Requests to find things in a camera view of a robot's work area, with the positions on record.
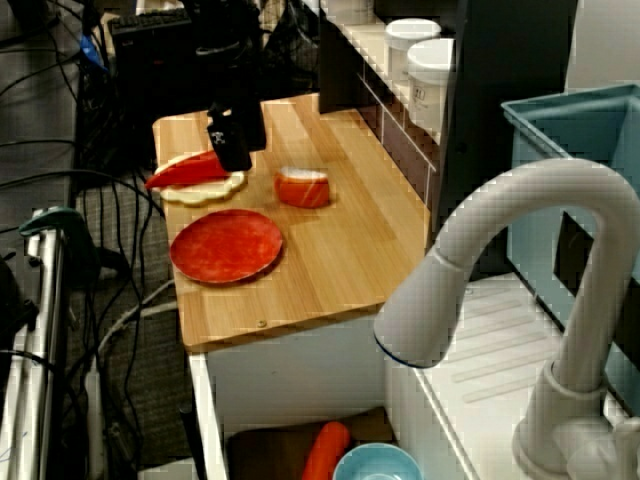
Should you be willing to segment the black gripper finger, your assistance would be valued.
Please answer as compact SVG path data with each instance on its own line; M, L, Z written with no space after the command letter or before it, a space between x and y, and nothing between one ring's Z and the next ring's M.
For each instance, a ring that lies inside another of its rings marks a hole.
M227 172L248 171L252 167L244 129L231 114L210 110L207 132L222 168Z
M243 106L242 125L249 151L261 151L266 148L267 138L261 104L251 99Z

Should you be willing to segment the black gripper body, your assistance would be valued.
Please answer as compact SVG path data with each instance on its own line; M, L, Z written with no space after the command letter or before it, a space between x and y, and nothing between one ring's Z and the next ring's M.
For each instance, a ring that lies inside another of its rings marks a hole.
M253 50L197 49L196 58L209 109L245 108L259 103L259 57Z

